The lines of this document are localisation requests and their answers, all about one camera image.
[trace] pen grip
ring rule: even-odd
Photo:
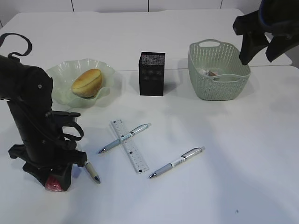
[[[168,163],[167,165],[163,166],[162,168],[158,169],[155,173],[157,176],[161,175],[162,173],[165,173],[166,171],[172,169],[172,165]]]
[[[109,145],[106,145],[105,149],[106,149],[106,151],[108,151],[108,150],[114,148],[115,146],[118,146],[120,143],[121,143],[121,141],[119,139],[117,139],[117,140],[111,142]]]

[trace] white wall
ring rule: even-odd
[[[0,0],[3,25],[20,12],[72,12],[71,0]]]
[[[72,0],[75,11],[140,12],[166,9],[258,9],[261,0]],[[20,12],[71,12],[71,0],[0,0],[0,21],[5,25]]]
[[[147,12],[148,0],[72,0],[75,11]]]
[[[262,0],[223,0],[222,8],[238,8],[248,14],[258,10],[261,2]]]
[[[166,9],[220,8],[221,0],[149,0],[149,11]]]

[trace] pen tip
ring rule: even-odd
[[[95,176],[94,179],[95,179],[95,181],[96,181],[98,184],[101,183],[99,176]]]
[[[106,151],[106,149],[103,148],[103,149],[101,149],[101,150],[99,151],[99,154],[100,154],[100,153],[103,153],[103,152],[105,152],[105,151]]]
[[[151,174],[151,175],[149,176],[149,178],[153,178],[153,177],[155,177],[155,176],[157,176],[157,174],[156,174],[156,173],[153,173],[153,174]]]

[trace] basket handle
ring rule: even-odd
[[[220,45],[223,44],[223,42],[218,41],[218,40],[215,40],[215,39],[206,39],[206,40],[197,42],[197,44],[201,47],[201,44],[202,44],[202,43],[205,43],[205,42],[215,42],[215,43],[218,43],[218,44],[219,44],[219,45],[217,45],[217,46],[211,46],[211,48],[217,48],[217,47],[219,47]]]
[[[237,80],[235,81],[217,81],[217,79],[220,79],[221,77],[233,77],[233,78],[237,78]],[[234,82],[239,82],[240,79],[244,79],[247,76],[239,76],[239,75],[235,75],[235,74],[222,74],[222,75],[218,75],[218,76],[214,76],[214,77],[209,77],[210,79],[212,79],[214,82],[216,83],[234,83]]]

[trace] red object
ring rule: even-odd
[[[49,191],[60,192],[61,189],[60,183],[53,176],[49,176],[45,185],[45,188]]]

